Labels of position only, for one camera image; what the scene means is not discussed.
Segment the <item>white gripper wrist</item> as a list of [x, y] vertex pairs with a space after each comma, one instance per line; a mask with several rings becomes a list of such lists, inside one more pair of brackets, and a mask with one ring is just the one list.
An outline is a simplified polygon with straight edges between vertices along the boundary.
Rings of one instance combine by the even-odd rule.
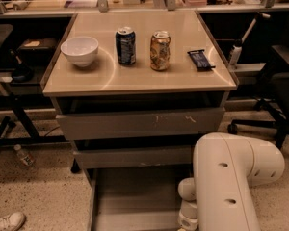
[[182, 211], [179, 211], [178, 214], [178, 224], [181, 229], [185, 231], [196, 231], [198, 228], [198, 219], [197, 218], [187, 218], [183, 215]]

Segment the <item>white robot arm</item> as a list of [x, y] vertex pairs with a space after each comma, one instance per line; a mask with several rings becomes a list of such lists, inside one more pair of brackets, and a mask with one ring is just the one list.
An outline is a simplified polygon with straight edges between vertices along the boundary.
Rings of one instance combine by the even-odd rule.
[[178, 231], [261, 231], [250, 187], [278, 180], [280, 150], [257, 138], [213, 132], [193, 154], [193, 176], [178, 185]]

